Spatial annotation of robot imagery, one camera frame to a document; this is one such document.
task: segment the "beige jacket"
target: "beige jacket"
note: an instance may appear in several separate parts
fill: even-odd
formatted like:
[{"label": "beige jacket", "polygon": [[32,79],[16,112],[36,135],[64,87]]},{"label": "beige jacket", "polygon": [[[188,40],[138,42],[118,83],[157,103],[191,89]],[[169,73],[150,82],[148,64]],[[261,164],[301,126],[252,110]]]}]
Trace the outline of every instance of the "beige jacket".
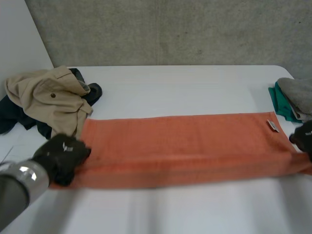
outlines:
[{"label": "beige jacket", "polygon": [[5,90],[29,117],[52,127],[52,137],[65,133],[79,138],[87,114],[92,112],[80,97],[90,92],[89,87],[65,66],[8,78]]}]

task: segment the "towel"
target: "towel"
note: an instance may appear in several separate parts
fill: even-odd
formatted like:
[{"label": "towel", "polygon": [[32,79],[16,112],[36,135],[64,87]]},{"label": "towel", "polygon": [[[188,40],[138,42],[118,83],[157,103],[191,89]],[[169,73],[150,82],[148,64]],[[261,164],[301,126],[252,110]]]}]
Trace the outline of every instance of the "towel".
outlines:
[{"label": "towel", "polygon": [[92,152],[70,188],[187,185],[281,176],[312,167],[309,156],[297,153],[289,142],[274,112],[86,119],[81,139]]},{"label": "towel", "polygon": [[297,118],[312,119],[312,79],[280,78],[277,83],[298,114]]}]

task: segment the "towel label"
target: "towel label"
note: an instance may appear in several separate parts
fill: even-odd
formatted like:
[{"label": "towel label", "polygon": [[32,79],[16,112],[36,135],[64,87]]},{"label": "towel label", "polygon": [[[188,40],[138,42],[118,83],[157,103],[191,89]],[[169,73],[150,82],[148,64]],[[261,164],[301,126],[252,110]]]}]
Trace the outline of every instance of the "towel label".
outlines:
[{"label": "towel label", "polygon": [[272,131],[278,132],[279,133],[279,129],[277,128],[277,126],[275,125],[274,122],[267,120],[267,123],[269,124],[270,128],[272,129]]}]

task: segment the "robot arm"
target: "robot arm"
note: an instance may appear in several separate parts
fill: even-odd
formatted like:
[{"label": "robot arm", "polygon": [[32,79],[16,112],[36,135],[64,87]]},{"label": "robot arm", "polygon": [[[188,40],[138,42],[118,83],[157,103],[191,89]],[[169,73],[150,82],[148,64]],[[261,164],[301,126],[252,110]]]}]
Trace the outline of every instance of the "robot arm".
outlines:
[{"label": "robot arm", "polygon": [[54,182],[68,186],[75,168],[91,149],[74,137],[59,134],[42,145],[31,160],[0,171],[0,232]]}]

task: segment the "green towel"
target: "green towel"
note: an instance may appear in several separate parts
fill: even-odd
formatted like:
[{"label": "green towel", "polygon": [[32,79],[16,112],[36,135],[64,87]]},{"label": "green towel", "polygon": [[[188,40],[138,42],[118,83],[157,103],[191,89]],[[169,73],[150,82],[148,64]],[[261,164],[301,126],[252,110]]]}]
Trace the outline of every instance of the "green towel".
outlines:
[{"label": "green towel", "polygon": [[282,93],[281,88],[275,83],[274,88],[269,88],[269,93],[272,99],[272,103],[276,114],[284,116],[286,121],[302,123],[301,120],[297,120],[293,114],[292,108],[289,105],[287,99]]}]

